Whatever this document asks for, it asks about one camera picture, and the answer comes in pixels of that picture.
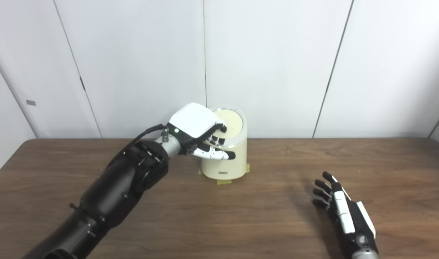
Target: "robotic arm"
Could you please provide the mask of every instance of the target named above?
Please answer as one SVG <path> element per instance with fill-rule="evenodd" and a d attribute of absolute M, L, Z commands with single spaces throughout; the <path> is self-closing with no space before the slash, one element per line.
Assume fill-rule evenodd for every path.
<path fill-rule="evenodd" d="M 315 180 L 313 193 L 323 200 L 314 199 L 313 204 L 328 212 L 336 229 L 341 250 L 346 258 L 379 259 L 375 238 L 376 230 L 361 201 L 354 202 L 336 178 L 323 172 L 321 180 Z"/>
<path fill-rule="evenodd" d="M 111 228 L 139 202 L 143 193 L 168 172 L 171 157 L 194 154 L 211 159 L 234 159 L 231 151 L 210 147 L 216 130 L 227 127 L 211 110 L 191 103 L 175 113 L 167 125 L 141 133 L 111 160 L 102 175 L 85 191 L 66 221 L 23 259 L 84 259 Z M 163 130 L 155 141 L 141 140 Z"/>

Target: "black cable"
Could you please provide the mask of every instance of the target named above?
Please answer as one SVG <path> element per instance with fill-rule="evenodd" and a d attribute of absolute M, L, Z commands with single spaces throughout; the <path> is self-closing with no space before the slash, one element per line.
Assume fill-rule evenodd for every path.
<path fill-rule="evenodd" d="M 150 127 L 148 129 L 146 129 L 145 131 L 143 131 L 141 134 L 139 134 L 136 138 L 134 138 L 132 141 L 130 141 L 130 143 L 128 143 L 124 148 L 122 148 L 115 156 L 114 158 L 112 158 L 112 160 L 109 162 L 109 164 L 106 166 L 109 167 L 111 164 L 113 164 L 115 162 L 115 160 L 117 159 L 117 157 L 119 157 L 125 150 L 127 150 L 130 146 L 133 146 L 134 143 L 138 142 L 142 137 L 144 137 L 145 135 L 154 132 L 154 131 L 159 131 L 159 130 L 163 130 L 164 128 L 166 128 L 165 125 L 163 124 L 159 124 L 153 127 Z"/>

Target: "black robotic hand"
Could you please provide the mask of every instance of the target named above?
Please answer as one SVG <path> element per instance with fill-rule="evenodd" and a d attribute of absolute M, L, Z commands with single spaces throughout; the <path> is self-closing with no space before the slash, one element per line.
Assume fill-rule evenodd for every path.
<path fill-rule="evenodd" d="M 314 199 L 313 204 L 328 212 L 333 221 L 341 250 L 346 258 L 379 259 L 376 247 L 376 231 L 361 201 L 351 200 L 346 190 L 333 175 L 323 172 L 321 180 L 315 180 L 313 193 L 323 200 Z"/>

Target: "container lid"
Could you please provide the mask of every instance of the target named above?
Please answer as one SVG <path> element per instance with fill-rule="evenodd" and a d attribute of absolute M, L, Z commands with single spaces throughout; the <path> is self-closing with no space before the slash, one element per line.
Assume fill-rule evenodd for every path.
<path fill-rule="evenodd" d="M 240 144 L 247 137 L 247 120 L 244 113 L 236 107 L 229 105 L 219 105 L 211 110 L 227 125 L 227 131 L 221 132 L 219 129 L 213 136 L 224 139 L 224 144 L 219 147 L 234 147 Z"/>

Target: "cylindrical container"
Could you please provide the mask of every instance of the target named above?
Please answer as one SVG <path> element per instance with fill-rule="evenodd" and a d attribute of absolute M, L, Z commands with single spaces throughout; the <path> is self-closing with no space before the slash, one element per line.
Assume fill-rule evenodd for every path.
<path fill-rule="evenodd" d="M 211 179 L 232 180 L 242 177 L 247 171 L 247 135 L 248 127 L 244 113 L 229 105 L 220 105 L 211 110 L 223 119 L 227 126 L 225 133 L 219 129 L 213 136 L 224 139 L 219 149 L 233 151 L 236 154 L 233 160 L 202 159 L 202 172 Z"/>

